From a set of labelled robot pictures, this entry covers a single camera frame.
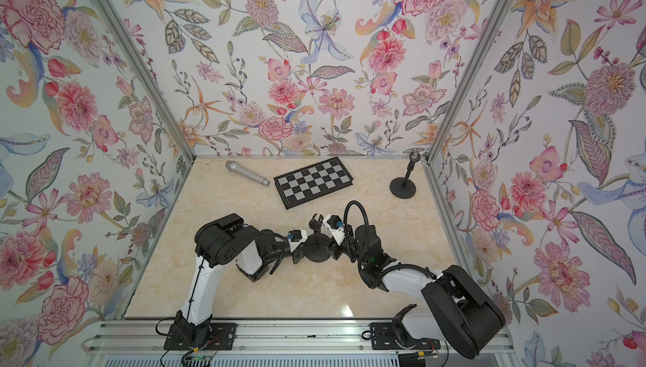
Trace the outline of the black round disc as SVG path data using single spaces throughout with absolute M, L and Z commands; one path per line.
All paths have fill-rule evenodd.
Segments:
M 327 245 L 331 241 L 331 238 L 321 234 L 321 249 L 317 250 L 315 247 L 315 239 L 312 236 L 309 236 L 306 240 L 306 258 L 313 263 L 323 263 L 326 262 L 331 256 L 327 251 Z

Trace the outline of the black round stand base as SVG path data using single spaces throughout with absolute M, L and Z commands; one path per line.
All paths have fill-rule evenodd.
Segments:
M 394 178 L 390 182 L 390 193 L 399 199 L 410 199 L 417 193 L 417 187 L 408 178 Z

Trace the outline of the black microphone stand pole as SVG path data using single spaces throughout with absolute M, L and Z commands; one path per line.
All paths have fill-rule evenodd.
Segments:
M 417 162 L 416 162 L 416 161 L 413 161 L 413 160 L 410 160 L 410 161 L 409 161 L 409 164 L 408 164 L 408 166 L 407 166 L 407 170 L 406 170 L 406 174 L 405 174 L 405 179 L 404 179 L 404 181 L 402 182 L 402 185 L 403 185 L 403 186 L 407 186 L 407 184 L 408 184 L 408 182 L 409 182 L 409 180 L 410 180 L 410 176 L 411 176 L 411 174 L 412 174 L 412 172 L 413 172 L 413 170 L 414 170 L 414 168 L 415 168 L 415 166 L 416 166 L 416 163 L 417 163 Z

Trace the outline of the black microphone clip holder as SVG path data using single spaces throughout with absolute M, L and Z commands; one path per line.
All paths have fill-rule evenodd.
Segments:
M 419 152 L 411 152 L 409 158 L 411 163 L 417 163 L 421 160 L 422 155 Z

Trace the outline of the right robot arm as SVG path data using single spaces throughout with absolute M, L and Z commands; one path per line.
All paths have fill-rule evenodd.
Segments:
M 462 267 L 433 272 L 404 264 L 382 249 L 373 225 L 353 230 L 337 215 L 327 216 L 322 224 L 331 234 L 331 257 L 346 254 L 369 289 L 416 299 L 388 323 L 371 326 L 375 348 L 436 348 L 446 343 L 472 360 L 506 325 L 501 309 Z

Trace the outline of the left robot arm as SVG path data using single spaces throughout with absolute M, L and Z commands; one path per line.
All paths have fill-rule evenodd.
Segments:
M 258 230 L 236 213 L 200 227 L 194 237 L 197 259 L 192 288 L 173 322 L 180 341 L 198 347 L 210 340 L 212 303 L 227 265 L 235 264 L 256 282 L 265 274 L 275 273 L 285 257 L 307 239 L 305 230 L 292 230 L 285 236 L 269 229 Z

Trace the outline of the silver handheld microphone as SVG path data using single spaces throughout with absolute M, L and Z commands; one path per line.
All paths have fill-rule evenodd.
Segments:
M 240 165 L 240 163 L 236 161 L 227 161 L 225 163 L 225 167 L 228 171 L 239 174 L 262 186 L 268 187 L 270 185 L 270 182 L 267 178 L 264 178 L 264 176 L 258 173 L 254 173 L 254 171 L 245 168 L 244 166 Z

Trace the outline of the black white chessboard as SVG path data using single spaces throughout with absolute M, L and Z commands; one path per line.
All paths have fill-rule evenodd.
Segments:
M 290 210 L 352 186 L 353 176 L 334 157 L 279 175 L 274 184 L 285 209 Z

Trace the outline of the aluminium front rail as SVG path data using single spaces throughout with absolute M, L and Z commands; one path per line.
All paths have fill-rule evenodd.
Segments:
M 517 366 L 511 340 L 496 335 L 468 360 L 446 341 L 421 348 L 377 338 L 368 319 L 218 319 L 197 351 L 167 338 L 171 321 L 100 323 L 82 345 L 84 366 Z

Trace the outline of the right aluminium corner post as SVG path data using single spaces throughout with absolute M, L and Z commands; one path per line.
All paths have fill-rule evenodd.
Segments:
M 466 100 L 473 82 L 481 72 L 481 67 L 486 60 L 487 54 L 496 41 L 496 36 L 501 28 L 504 18 L 507 15 L 507 11 L 511 7 L 511 3 L 512 0 L 496 0 L 496 4 L 489 15 L 489 23 L 483 30 L 483 33 L 474 48 L 472 57 L 467 62 L 464 76 L 458 84 L 445 116 L 442 118 L 442 124 L 437 134 L 437 138 L 429 149 L 427 158 L 428 167 L 430 167 L 432 163 L 440 157 L 442 146 L 444 145 L 444 142 L 447 141 L 452 124 L 454 123 L 463 102 Z

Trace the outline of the aluminium corner post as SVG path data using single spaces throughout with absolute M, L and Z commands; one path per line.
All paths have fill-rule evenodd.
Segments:
M 442 118 L 442 124 L 437 134 L 437 138 L 429 149 L 427 158 L 428 167 L 430 167 L 432 163 L 440 157 L 442 146 L 444 145 L 444 142 L 447 141 L 452 124 L 454 123 L 463 102 L 466 100 L 473 82 L 481 72 L 481 67 L 486 60 L 487 54 L 496 41 L 496 36 L 501 28 L 504 18 L 507 15 L 507 11 L 511 7 L 511 3 L 512 0 L 496 0 L 496 4 L 489 15 L 489 23 L 483 30 L 483 33 L 474 48 L 472 57 L 467 62 L 464 76 L 458 84 L 445 116 Z
M 136 75 L 137 79 L 142 83 L 151 102 L 155 106 L 161 119 L 168 127 L 173 141 L 176 144 L 178 151 L 185 156 L 190 165 L 193 165 L 196 155 L 193 149 L 186 142 L 184 134 L 180 130 L 178 121 L 173 116 L 171 109 L 168 107 L 163 95 L 146 64 L 141 59 L 139 49 L 136 42 L 131 38 L 130 33 L 126 29 L 122 18 L 119 16 L 117 9 L 111 0 L 92 0 L 98 5 L 97 10 L 101 17 L 105 20 L 106 26 L 113 34 L 118 45 L 124 51 L 124 56 L 129 62 L 132 72 Z

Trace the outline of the left aluminium corner post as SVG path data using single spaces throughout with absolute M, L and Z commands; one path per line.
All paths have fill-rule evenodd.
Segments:
M 193 149 L 186 142 L 184 134 L 180 130 L 178 121 L 173 116 L 171 109 L 168 107 L 163 95 L 146 64 L 141 59 L 139 49 L 136 42 L 131 38 L 130 33 L 126 29 L 122 18 L 119 16 L 117 9 L 111 0 L 92 0 L 98 5 L 97 10 L 101 17 L 105 20 L 106 26 L 113 34 L 118 45 L 124 51 L 124 56 L 129 62 L 132 72 L 136 75 L 137 79 L 142 83 L 151 102 L 155 106 L 161 119 L 168 127 L 173 141 L 176 144 L 178 151 L 185 156 L 190 165 L 193 165 L 196 155 Z

